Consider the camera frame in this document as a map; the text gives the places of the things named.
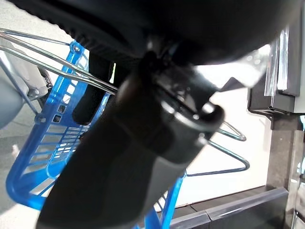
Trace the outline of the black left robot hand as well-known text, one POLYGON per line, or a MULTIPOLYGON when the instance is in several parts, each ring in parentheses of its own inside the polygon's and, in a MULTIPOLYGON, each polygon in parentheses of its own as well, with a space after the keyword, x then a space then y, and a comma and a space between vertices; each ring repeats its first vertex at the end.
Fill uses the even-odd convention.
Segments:
POLYGON ((40 212, 39 229, 130 229, 224 120, 198 65, 272 42, 301 0, 16 0, 91 53, 129 68, 40 212))

